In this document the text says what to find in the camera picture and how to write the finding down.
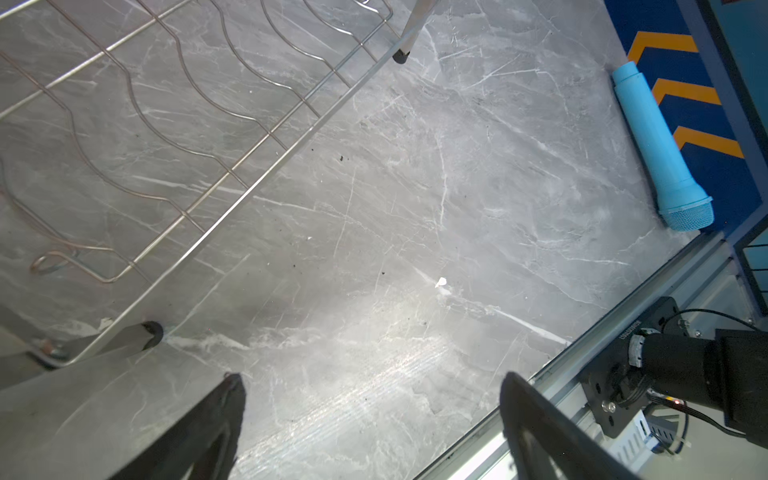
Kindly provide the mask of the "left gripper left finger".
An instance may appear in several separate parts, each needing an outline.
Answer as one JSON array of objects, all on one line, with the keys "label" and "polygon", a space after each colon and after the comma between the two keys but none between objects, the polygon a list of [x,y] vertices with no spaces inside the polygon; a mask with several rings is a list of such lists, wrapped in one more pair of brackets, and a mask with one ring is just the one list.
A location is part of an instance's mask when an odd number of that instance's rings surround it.
[{"label": "left gripper left finger", "polygon": [[225,375],[114,479],[227,479],[236,463],[246,406],[238,373]]}]

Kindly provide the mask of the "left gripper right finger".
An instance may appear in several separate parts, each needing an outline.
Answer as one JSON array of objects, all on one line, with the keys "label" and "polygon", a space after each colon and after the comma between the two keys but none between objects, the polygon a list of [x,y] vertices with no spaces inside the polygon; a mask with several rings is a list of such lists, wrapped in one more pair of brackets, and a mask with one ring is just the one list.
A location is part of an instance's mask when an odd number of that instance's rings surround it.
[{"label": "left gripper right finger", "polygon": [[520,479],[635,479],[515,372],[505,376],[499,413]]}]

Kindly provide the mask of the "chrome wire dish rack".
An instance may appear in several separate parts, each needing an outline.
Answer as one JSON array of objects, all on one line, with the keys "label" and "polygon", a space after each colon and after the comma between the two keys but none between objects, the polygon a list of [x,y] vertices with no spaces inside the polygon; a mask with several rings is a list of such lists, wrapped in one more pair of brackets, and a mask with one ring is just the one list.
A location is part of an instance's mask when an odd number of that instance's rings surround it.
[{"label": "chrome wire dish rack", "polygon": [[434,1],[5,1],[1,388],[157,345],[144,307]]}]

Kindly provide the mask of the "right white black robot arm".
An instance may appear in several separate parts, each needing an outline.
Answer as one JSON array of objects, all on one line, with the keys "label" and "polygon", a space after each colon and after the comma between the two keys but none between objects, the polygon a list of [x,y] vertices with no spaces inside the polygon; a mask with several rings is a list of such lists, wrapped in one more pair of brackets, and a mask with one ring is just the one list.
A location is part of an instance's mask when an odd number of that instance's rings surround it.
[{"label": "right white black robot arm", "polygon": [[765,332],[718,329],[712,340],[633,335],[628,363],[649,382],[649,402],[767,447]]}]

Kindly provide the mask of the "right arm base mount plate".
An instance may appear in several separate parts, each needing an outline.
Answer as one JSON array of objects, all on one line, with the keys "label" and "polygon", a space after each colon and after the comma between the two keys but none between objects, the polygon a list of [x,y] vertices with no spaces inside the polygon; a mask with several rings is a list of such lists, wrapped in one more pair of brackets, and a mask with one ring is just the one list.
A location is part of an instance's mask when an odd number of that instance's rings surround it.
[{"label": "right arm base mount plate", "polygon": [[679,327],[668,327],[669,317],[679,311],[674,298],[663,296],[633,320],[579,373],[587,405],[605,436],[616,439],[648,401],[650,379],[629,361],[634,335],[661,333],[682,335]]}]

